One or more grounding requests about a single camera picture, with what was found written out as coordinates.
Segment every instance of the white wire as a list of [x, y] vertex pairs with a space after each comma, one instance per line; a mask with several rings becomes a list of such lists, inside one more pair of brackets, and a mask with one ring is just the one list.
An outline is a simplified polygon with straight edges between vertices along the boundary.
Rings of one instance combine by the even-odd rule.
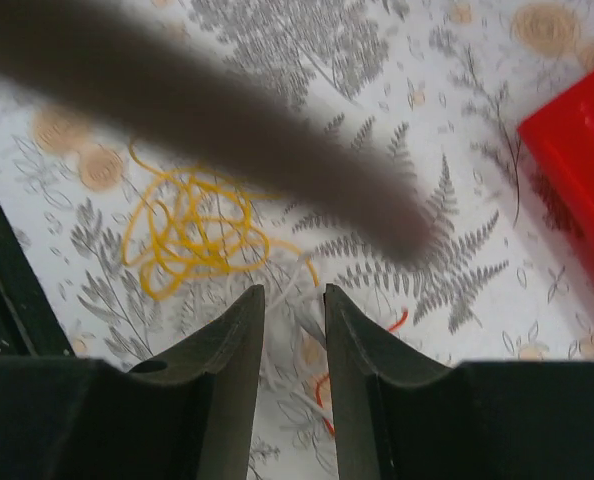
[[[307, 314], [310, 314], [312, 317], [315, 318], [317, 324], [320, 328], [324, 326], [324, 312], [323, 312], [323, 302], [322, 293], [324, 286], [320, 285], [319, 287], [313, 287], [302, 289], [301, 294], [297, 297], [291, 298], [290, 309], [287, 309], [287, 316], [288, 318], [275, 318], [279, 317], [277, 309], [282, 303], [288, 301], [289, 295], [293, 292], [293, 290], [297, 286], [297, 282], [299, 281], [299, 276], [302, 273], [304, 267], [306, 266], [307, 260], [312, 260], [313, 255], [311, 254], [302, 254], [297, 258], [295, 262], [293, 271], [290, 273], [289, 281], [286, 284], [286, 287], [278, 291], [277, 287], [273, 284], [273, 280], [270, 278], [268, 272], [264, 269], [259, 269], [255, 272], [256, 275], [262, 275], [265, 277], [266, 282], [264, 284], [268, 287], [268, 298], [272, 299], [269, 306], [266, 307], [265, 315], [266, 315], [266, 323], [270, 324], [274, 321], [288, 321], [290, 325], [293, 326], [293, 331], [298, 332], [297, 342], [293, 346], [293, 359], [296, 360], [294, 362], [295, 369], [297, 370], [297, 377], [294, 379], [293, 382], [289, 382], [284, 380], [283, 378], [279, 377], [275, 372], [273, 364], [270, 360], [270, 345], [271, 345], [271, 338], [269, 337], [269, 331], [267, 328], [264, 329], [264, 348], [262, 350], [261, 356], [261, 371], [260, 376], [268, 383], [268, 387], [270, 388], [273, 394], [282, 396], [282, 395], [292, 395], [310, 407], [313, 412], [317, 413], [321, 417], [332, 421], [332, 413], [330, 411], [325, 410], [324, 408], [320, 407], [316, 401], [314, 401], [310, 396], [306, 395], [305, 392], [301, 391], [300, 388], [302, 387], [303, 383], [307, 381], [309, 378], [312, 378], [318, 374], [323, 374], [325, 371], [325, 366], [323, 365], [323, 358], [324, 355], [321, 355], [319, 361], [317, 361], [314, 365], [308, 366], [304, 362], [302, 355], [299, 352], [299, 345], [297, 343], [301, 343], [303, 341], [303, 328], [295, 321], [295, 313], [294, 309], [302, 307]], [[322, 265], [321, 269], [319, 270], [319, 278], [322, 278], [324, 274], [325, 267]], [[233, 280], [237, 274], [230, 274], [226, 276], [226, 283], [225, 283], [225, 300], [228, 305], [232, 304], [233, 300]], [[195, 302], [195, 314], [201, 315], [199, 304], [201, 302]]]

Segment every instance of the red string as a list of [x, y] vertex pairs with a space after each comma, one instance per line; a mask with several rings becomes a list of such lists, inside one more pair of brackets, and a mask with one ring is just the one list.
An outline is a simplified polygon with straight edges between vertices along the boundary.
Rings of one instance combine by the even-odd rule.
[[[401, 318], [399, 320], [397, 320], [395, 323], [393, 323], [390, 327], [388, 327], [388, 331], [390, 333], [397, 331], [397, 329], [401, 328], [401, 326], [404, 323], [406, 323], [407, 319], [408, 319], [408, 310], [404, 310], [404, 313], [401, 315]], [[319, 381], [317, 382], [317, 385], [315, 385], [315, 401], [317, 402], [317, 405], [319, 405], [321, 408], [324, 407], [324, 402], [321, 400], [321, 387], [329, 379], [330, 379], [330, 374], [327, 373], [326, 375], [321, 377], [319, 379]], [[330, 436], [334, 437], [335, 436], [335, 427], [333, 427], [333, 425], [325, 418], [324, 418], [324, 424], [326, 425], [326, 429], [328, 430], [328, 433], [330, 433]]]

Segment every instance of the white patterned fabric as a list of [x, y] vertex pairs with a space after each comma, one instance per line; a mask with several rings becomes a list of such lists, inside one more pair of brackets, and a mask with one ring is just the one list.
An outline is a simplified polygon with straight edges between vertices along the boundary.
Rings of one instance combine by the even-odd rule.
[[[381, 151], [415, 186], [439, 241], [404, 267], [321, 212], [287, 199], [254, 204], [259, 228], [312, 252], [323, 282], [375, 321], [405, 318], [394, 334], [447, 365], [594, 359], [594, 286], [566, 238], [583, 244], [583, 234], [516, 133], [594, 69], [594, 0], [114, 3], [255, 82], [304, 128], [358, 154]], [[336, 478], [334, 440], [314, 408], [323, 333], [316, 305], [300, 298], [311, 275], [275, 248], [258, 272], [187, 282], [154, 301], [138, 269], [121, 264], [127, 222], [152, 181], [128, 140], [0, 80], [0, 203], [74, 350], [127, 369], [218, 316], [247, 285], [263, 283], [270, 304], [295, 276], [267, 318], [266, 347], [273, 376], [297, 387], [261, 382], [249, 479]], [[138, 150], [160, 169], [189, 163]], [[141, 224], [135, 249], [146, 235]], [[304, 365], [313, 372], [298, 379]], [[328, 410], [326, 382], [318, 393]]]

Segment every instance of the red container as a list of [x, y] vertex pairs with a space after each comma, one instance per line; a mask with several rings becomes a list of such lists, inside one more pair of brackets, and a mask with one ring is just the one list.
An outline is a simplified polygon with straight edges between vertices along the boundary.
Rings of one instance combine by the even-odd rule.
[[594, 72], [526, 119], [519, 134], [594, 252]]

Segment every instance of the tangled yellow string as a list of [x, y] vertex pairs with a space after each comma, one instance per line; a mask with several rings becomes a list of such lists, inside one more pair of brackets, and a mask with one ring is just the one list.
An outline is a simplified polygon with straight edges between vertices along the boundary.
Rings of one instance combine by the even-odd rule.
[[[140, 282], [152, 298], [163, 300], [173, 295], [189, 279], [259, 269], [268, 260], [273, 245], [296, 255], [302, 254], [295, 245], [269, 238], [253, 225], [253, 200], [271, 198], [270, 195], [247, 192], [241, 182], [204, 166], [159, 171], [137, 157], [136, 141], [133, 138], [128, 144], [130, 156], [140, 167], [155, 175], [155, 179], [146, 189], [126, 228], [122, 258], [129, 267], [141, 264]], [[158, 188], [166, 183], [177, 190], [171, 207], [158, 198], [152, 198]], [[225, 217], [221, 212], [219, 216], [203, 213], [202, 206], [211, 196], [228, 201], [241, 215]], [[139, 255], [129, 259], [128, 246], [135, 225], [144, 212], [150, 232], [149, 243]], [[157, 212], [163, 213], [165, 217], [165, 224], [160, 228], [155, 224]], [[250, 247], [261, 247], [263, 251], [254, 263], [248, 263], [245, 256], [240, 255], [242, 250]], [[306, 264], [315, 287], [319, 286], [312, 262], [306, 260]], [[154, 287], [152, 281], [157, 267], [167, 274], [168, 279], [160, 288]]]

